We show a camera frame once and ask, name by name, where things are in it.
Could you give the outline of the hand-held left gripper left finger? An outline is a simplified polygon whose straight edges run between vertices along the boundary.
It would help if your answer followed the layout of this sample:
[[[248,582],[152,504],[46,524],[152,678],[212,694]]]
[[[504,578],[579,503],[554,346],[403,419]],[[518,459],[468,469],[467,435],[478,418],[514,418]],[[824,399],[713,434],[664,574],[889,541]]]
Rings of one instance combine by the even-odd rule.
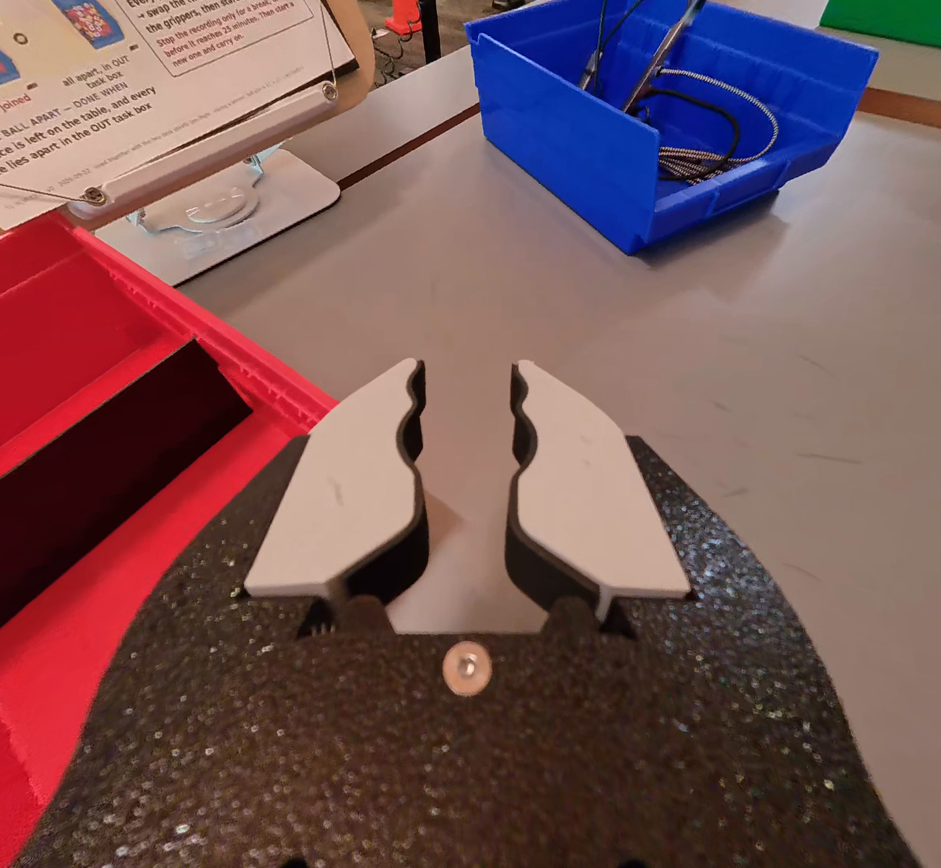
[[[406,358],[310,431],[248,571],[254,598],[371,596],[387,606],[430,557],[417,460],[425,364]]]

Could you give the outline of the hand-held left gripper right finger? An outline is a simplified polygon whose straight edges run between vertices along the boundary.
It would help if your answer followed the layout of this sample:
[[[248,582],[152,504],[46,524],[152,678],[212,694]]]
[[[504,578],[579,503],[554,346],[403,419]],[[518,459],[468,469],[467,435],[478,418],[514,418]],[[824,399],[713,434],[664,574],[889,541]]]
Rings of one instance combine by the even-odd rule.
[[[627,435],[587,397],[524,359],[511,369],[504,563],[546,612],[566,598],[606,623],[620,599],[692,593]]]

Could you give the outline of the red plastic bin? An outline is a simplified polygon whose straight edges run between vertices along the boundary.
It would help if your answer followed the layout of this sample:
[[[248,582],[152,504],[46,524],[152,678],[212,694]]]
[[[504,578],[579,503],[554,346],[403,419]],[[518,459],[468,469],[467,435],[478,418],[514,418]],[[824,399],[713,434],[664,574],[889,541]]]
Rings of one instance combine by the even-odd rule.
[[[2,235],[2,475],[194,339],[251,415],[2,624],[1,860],[10,866],[74,756],[135,613],[171,563],[336,401],[58,215]]]

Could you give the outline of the blue plastic bin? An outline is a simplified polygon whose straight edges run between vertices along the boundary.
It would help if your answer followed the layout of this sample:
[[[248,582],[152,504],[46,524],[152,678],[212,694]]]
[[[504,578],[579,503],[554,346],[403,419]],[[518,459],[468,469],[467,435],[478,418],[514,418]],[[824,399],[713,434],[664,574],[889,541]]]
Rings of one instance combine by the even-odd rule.
[[[876,50],[709,3],[622,107],[687,0],[545,0],[469,23],[484,134],[626,253],[821,168]]]

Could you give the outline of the grey usb hub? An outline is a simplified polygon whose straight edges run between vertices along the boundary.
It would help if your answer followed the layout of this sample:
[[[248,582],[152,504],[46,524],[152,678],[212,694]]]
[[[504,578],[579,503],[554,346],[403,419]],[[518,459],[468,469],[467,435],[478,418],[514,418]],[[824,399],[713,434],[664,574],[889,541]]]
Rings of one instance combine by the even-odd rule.
[[[677,44],[681,35],[690,27],[699,13],[702,11],[707,0],[691,0],[686,11],[668,31],[665,39],[661,42],[658,49],[653,54],[646,70],[639,78],[629,98],[622,107],[622,111],[630,114],[639,105],[640,101],[649,93],[655,78],[661,73],[665,62],[669,57],[674,46]]]

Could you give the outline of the instruction sheet on stand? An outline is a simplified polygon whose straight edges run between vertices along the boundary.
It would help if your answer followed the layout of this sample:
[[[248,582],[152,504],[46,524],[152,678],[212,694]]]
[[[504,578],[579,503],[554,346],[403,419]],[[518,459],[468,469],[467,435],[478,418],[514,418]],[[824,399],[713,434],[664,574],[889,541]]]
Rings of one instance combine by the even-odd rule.
[[[332,70],[263,111],[105,183],[103,192],[90,189],[79,201],[42,215],[57,212],[96,230],[144,269],[179,286],[337,203],[336,181],[283,148],[291,137],[355,106],[368,88],[373,60],[366,57],[356,0],[323,1],[347,36],[356,69]]]

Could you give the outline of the printed instruction sheet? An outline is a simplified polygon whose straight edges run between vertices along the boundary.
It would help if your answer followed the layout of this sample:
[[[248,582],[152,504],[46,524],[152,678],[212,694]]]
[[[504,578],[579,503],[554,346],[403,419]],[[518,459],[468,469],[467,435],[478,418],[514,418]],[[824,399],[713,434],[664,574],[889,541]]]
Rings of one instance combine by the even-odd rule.
[[[358,66],[323,0],[1,0],[2,231]]]

